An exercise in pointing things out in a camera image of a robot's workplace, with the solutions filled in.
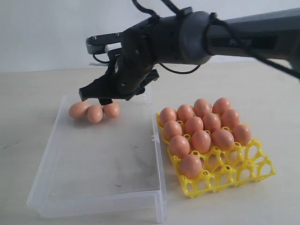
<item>egg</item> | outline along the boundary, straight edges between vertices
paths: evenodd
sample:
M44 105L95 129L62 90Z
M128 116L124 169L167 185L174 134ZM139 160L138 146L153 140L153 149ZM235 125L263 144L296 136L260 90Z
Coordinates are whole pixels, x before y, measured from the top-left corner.
M89 106L88 102L77 102L69 108L69 116L74 119L83 118L88 114Z
M186 178L193 179L197 177L202 170L201 160L198 156L189 154L178 163L178 169Z
M203 121L200 117L193 116L184 124L184 132L186 134L193 136L193 134L198 130L203 130Z
M120 107L117 102L103 106L103 111L109 118L116 118L120 114Z
M196 116L202 119L203 116L205 116L208 113L211 113L211 105L205 99L200 98L194 103L194 112Z
M230 100L226 97L219 98L212 107L212 112L222 116L223 113L231 108Z
M236 142L239 142L241 145L246 145L251 140L251 130L250 128L245 124L239 124L237 125L232 131L231 131L234 140Z
M92 105L88 109L88 120L91 123L99 123L103 118L103 109L100 105Z
M194 150L197 150L201 154L205 154L210 150L210 135L204 130L198 130L193 134L191 144Z
M174 136L182 135L182 128L178 122L173 120L168 121L165 123L163 135L169 141Z
M203 117L203 129L204 130L208 130L212 133L212 132L214 132L214 130L220 129L220 128L221 128L221 121L216 114L210 112Z
M182 122L186 122L189 118L194 116L194 110L187 104L183 104L179 106L177 109L177 119Z
M176 112L172 108L166 107L159 114L159 123L164 127L165 123L170 120L176 121Z
M170 152L178 158L183 158L190 152L188 140L184 136L174 136L170 141Z
M226 110L221 117L223 127L229 127L231 130L240 124L239 112L235 109Z
M230 131L217 129L211 134L212 141L221 150L230 150L234 146L234 138Z

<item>egg tray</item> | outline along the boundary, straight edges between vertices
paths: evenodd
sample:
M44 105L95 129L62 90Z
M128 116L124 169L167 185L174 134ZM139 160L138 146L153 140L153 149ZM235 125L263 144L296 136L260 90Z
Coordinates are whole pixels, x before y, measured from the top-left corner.
M163 131L159 123L159 114L156 114L157 125ZM184 130L184 123L178 121ZM164 142L168 145L169 141L162 134ZM183 135L190 142L191 136L188 134ZM172 161L173 167L177 173L178 179L180 181L183 192L186 196L191 198L198 197L204 193L219 192L229 187L239 187L249 182L259 182L266 179L269 176L275 175L274 167L272 161L266 156L261 148L261 141L257 138L251 139L251 141L242 146L239 142L234 143L234 147L231 150L221 150L218 146L212 146L210 151L201 154L200 152L191 149L190 154L194 154L201 159L203 170L194 179L188 179L186 176L181 175L178 169L178 163L181 161L175 155L172 155L170 148L168 146L167 151L169 157ZM257 148L257 152L254 157L250 157L249 152L252 147ZM262 168L268 165L270 171L263 174ZM246 171L249 176L246 178L242 177L243 171Z

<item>clear plastic container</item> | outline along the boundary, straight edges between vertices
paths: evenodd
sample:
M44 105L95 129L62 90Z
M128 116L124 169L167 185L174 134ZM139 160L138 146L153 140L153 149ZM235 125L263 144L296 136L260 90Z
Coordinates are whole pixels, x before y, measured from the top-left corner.
M69 107L78 101L78 94L62 100L27 204L43 218L156 207L157 222L165 222L151 86L130 101L118 101L120 116L96 125L69 117Z

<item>tabletop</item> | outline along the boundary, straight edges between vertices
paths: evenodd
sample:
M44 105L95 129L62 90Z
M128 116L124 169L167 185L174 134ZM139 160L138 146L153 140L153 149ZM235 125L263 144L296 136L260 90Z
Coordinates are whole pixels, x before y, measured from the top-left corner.
M172 66L188 70L188 66ZM157 68L154 110L214 102L227 97L249 124L253 137L273 162L277 175L258 183L184 196L161 143L168 195L166 224L296 224L300 219L299 81L256 61L208 63L190 75ZM65 94L74 92L105 69L0 74L0 224L1 225L147 225L155 209L41 219L26 205L49 135Z

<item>black cable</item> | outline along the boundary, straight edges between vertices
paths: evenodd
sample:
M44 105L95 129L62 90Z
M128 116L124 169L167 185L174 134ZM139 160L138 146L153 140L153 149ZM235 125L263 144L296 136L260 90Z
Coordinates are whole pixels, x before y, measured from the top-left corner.
M159 65L161 65L164 69L168 70L169 72L171 73L175 73L175 74L182 74L182 75L185 75L185 74L191 74L193 72L195 72L197 69L199 69L200 65L196 66L194 69L190 70L190 71L186 71L186 72L180 72L180 71L175 71L175 70L172 70L168 67L166 67L164 64L162 63L159 63Z
M221 21L219 19L217 19L216 17L216 14L215 13L212 13L210 14L211 16L211 25L220 25L220 26L223 26L227 32L235 39L235 41L239 44L240 48L246 53L248 54L249 56L257 59L258 61L262 62L262 63L265 63L266 65L268 66L271 66L275 69L278 69L282 72L285 72L289 75L292 75L298 79L300 79L300 73L295 71L295 70L292 70L292 69L289 69L287 67L284 67L278 63L275 63L271 60L268 60L266 58L264 58L263 56L259 55L258 53L256 53L255 51L253 51L251 48L245 46L243 44L243 42L241 41L241 39L238 37L238 35L235 33L235 31L233 31L232 28L230 28L230 26L225 22L225 21Z
M137 2L137 0L132 0L132 3L142 13L147 13L147 14L153 16L153 17L159 17L154 10L141 6L141 4Z
M161 1L176 15L179 13L179 9L170 0L161 0Z
M109 63L109 61L102 61L102 60L100 60L100 59L97 59L97 57L93 54L93 58L94 58L94 60L96 60L97 62L100 62L100 63L103 63L103 64L107 64L107 63Z

